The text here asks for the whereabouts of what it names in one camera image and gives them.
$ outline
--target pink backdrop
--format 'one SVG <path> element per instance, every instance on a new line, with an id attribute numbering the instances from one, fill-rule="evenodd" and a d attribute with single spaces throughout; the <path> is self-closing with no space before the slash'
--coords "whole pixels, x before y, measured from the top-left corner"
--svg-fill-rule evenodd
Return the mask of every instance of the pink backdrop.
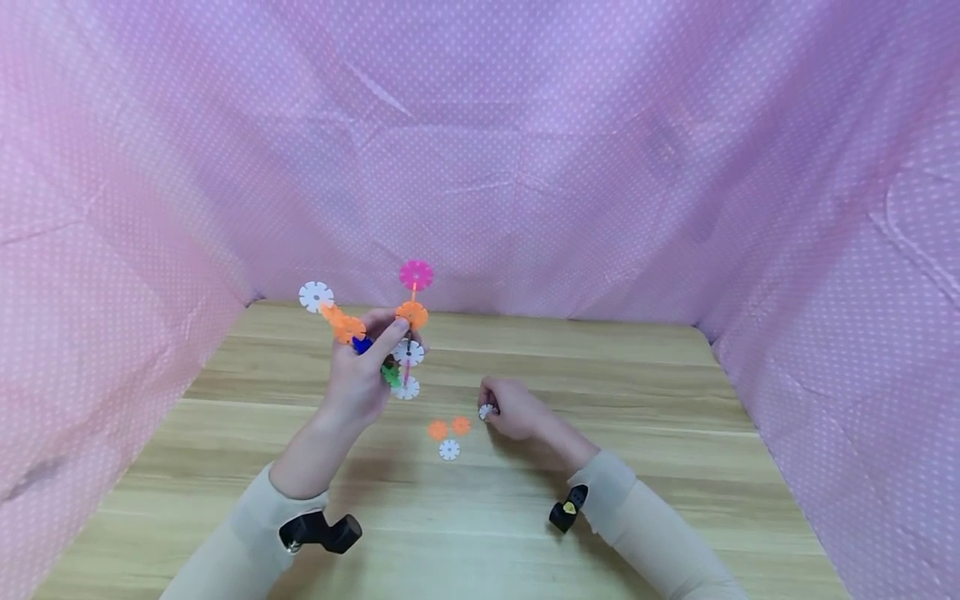
<path id="1" fill-rule="evenodd" d="M 956 597 L 960 3 L 356 4 L 2 3 L 0 597 L 245 304 L 410 257 L 696 324 L 851 594 Z"/>

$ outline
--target wrist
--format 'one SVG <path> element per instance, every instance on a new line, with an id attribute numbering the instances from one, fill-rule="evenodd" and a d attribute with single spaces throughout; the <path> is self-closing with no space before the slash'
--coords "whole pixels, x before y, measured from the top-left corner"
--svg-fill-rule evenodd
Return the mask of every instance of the wrist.
<path id="1" fill-rule="evenodd" d="M 535 437 L 557 457 L 559 468 L 566 478 L 586 467 L 600 453 L 600 446 L 556 414 L 543 420 Z"/>
<path id="2" fill-rule="evenodd" d="M 306 428 L 326 439 L 356 439 L 360 437 L 367 424 L 363 420 L 336 408 L 335 404 L 324 402 L 313 414 Z"/>

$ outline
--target right hand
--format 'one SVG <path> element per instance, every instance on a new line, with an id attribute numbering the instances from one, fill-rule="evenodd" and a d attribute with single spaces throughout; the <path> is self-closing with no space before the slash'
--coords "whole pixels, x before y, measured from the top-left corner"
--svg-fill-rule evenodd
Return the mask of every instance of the right hand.
<path id="1" fill-rule="evenodd" d="M 487 375 L 480 382 L 477 407 L 492 404 L 498 411 L 487 415 L 493 429 L 512 440 L 528 440 L 540 435 L 555 418 L 553 411 L 530 393 L 519 379 L 501 379 Z"/>

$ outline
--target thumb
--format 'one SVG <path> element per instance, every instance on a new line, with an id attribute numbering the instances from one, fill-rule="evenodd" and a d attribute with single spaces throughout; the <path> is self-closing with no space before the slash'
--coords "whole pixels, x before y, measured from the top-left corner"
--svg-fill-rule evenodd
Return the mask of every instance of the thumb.
<path id="1" fill-rule="evenodd" d="M 410 324 L 406 319 L 397 319 L 383 330 L 383 333 L 380 334 L 380 337 L 376 338 L 373 346 L 371 346 L 365 354 L 372 354 L 373 359 L 376 360 L 377 363 L 382 363 L 387 356 L 390 356 L 390 353 L 394 351 L 396 345 L 400 343 L 400 340 L 403 339 L 403 336 L 406 335 L 409 329 Z"/>

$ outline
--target beige sleeve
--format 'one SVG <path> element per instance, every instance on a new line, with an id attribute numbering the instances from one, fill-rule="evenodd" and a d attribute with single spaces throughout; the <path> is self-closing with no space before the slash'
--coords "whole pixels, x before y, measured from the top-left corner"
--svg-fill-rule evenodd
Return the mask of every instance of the beige sleeve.
<path id="1" fill-rule="evenodd" d="M 601 450 L 570 478 L 586 485 L 583 514 L 663 598 L 746 600 L 747 594 L 707 544 L 623 461 Z"/>
<path id="2" fill-rule="evenodd" d="M 240 496 L 232 513 L 193 553 L 160 600 L 264 600 L 294 557 L 280 543 L 287 521 L 326 508 L 327 493 L 291 500 L 269 478 L 270 465 Z"/>

